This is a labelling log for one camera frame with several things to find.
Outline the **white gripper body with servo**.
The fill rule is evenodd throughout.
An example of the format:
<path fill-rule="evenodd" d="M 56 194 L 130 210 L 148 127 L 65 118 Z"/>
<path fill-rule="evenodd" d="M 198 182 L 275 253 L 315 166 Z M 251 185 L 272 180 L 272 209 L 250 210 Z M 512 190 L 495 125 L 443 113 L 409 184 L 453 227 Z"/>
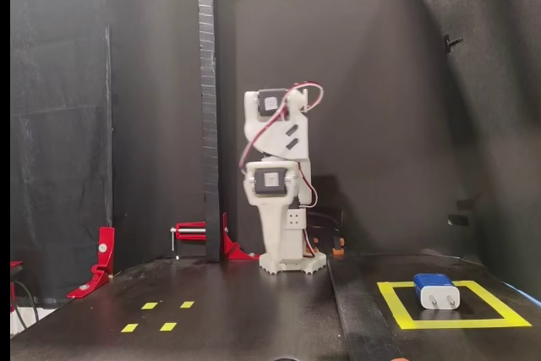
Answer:
<path fill-rule="evenodd" d="M 298 194 L 294 161 L 253 161 L 246 165 L 243 187 L 251 205 L 289 206 Z"/>

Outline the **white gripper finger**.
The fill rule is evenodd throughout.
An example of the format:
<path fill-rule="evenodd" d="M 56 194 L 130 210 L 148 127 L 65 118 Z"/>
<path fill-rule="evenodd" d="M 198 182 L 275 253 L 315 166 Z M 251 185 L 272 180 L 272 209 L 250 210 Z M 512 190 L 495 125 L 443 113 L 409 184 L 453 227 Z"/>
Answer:
<path fill-rule="evenodd" d="M 282 229 L 287 220 L 286 205 L 263 204 L 258 206 L 261 227 L 265 245 L 265 252 L 260 261 L 291 261 L 292 256 L 286 252 L 282 255 Z"/>

